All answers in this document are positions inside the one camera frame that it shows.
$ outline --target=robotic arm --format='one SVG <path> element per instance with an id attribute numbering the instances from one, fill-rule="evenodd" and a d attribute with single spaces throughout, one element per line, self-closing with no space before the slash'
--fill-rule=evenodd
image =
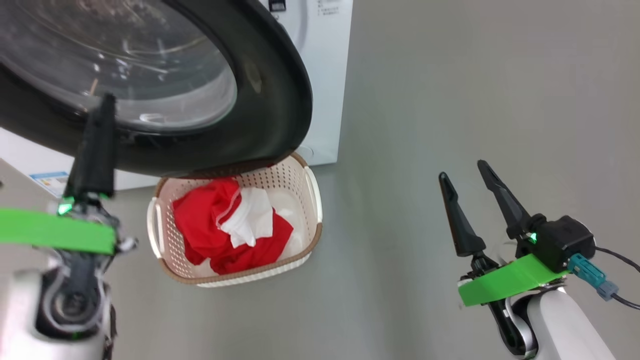
<path id="1" fill-rule="evenodd" d="M 2 359 L 102 360 L 113 351 L 115 310 L 104 274 L 137 240 L 101 204 L 114 195 L 115 103 L 105 95 L 91 111 L 57 214 L 3 210 L 3 232 L 43 248 L 47 271 L 13 274 L 2 328 Z M 14 219 L 9 224 L 7 219 Z"/>
<path id="2" fill-rule="evenodd" d="M 516 261 L 500 265 L 484 254 L 483 239 L 460 208 L 449 177 L 441 173 L 456 253 L 472 257 L 472 271 L 458 283 L 465 305 L 489 308 L 502 342 L 517 359 L 613 360 L 586 315 L 564 291 L 564 280 L 571 273 L 589 282 L 603 299 L 622 302 L 618 287 L 588 260 L 596 249 L 609 250 L 596 247 L 589 229 L 569 216 L 550 222 L 542 214 L 530 216 L 486 161 L 477 165 L 500 206 L 507 235 L 517 242 Z M 513 301 L 524 293 L 528 295 Z"/>

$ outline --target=green light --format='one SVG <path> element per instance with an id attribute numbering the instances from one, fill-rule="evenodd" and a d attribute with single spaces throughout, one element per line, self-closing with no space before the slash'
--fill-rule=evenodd
<path id="1" fill-rule="evenodd" d="M 60 204 L 58 205 L 58 215 L 64 215 L 73 209 L 73 204 Z"/>

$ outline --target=laundry basket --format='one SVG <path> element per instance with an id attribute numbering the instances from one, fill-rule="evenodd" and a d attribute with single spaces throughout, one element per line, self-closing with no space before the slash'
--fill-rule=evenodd
<path id="1" fill-rule="evenodd" d="M 278 261 L 233 274 L 218 275 L 208 261 L 191 264 L 184 256 L 184 239 L 173 221 L 172 202 L 211 180 L 162 178 L 147 209 L 151 249 L 167 275 L 184 284 L 206 288 L 240 284 L 281 274 L 302 265 L 322 233 L 322 202 L 314 173 L 297 154 L 270 168 L 236 177 L 240 187 L 263 188 L 271 205 L 293 226 Z"/>

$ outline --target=white basket handle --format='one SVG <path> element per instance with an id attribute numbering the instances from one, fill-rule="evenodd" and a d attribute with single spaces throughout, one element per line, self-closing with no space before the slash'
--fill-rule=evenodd
<path id="1" fill-rule="evenodd" d="M 162 254 L 164 253 L 164 232 L 162 224 L 162 209 L 160 208 L 160 204 L 157 202 L 157 197 L 154 197 L 149 202 L 149 207 L 147 208 L 147 232 L 149 234 L 151 250 L 153 250 L 154 255 L 156 255 L 158 259 L 161 259 Z"/>
<path id="2" fill-rule="evenodd" d="M 316 205 L 316 214 L 318 216 L 318 223 L 322 222 L 322 199 L 320 198 L 320 188 L 316 181 L 314 172 L 309 167 L 305 167 L 305 174 L 307 175 L 307 183 L 311 187 L 313 193 L 313 202 Z"/>

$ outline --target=teal connector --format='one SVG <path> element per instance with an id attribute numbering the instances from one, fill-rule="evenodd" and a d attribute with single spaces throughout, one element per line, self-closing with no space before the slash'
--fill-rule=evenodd
<path id="1" fill-rule="evenodd" d="M 569 259 L 567 269 L 588 282 L 605 301 L 611 300 L 611 295 L 618 292 L 618 286 L 608 281 L 607 275 L 581 254 L 575 254 Z"/>

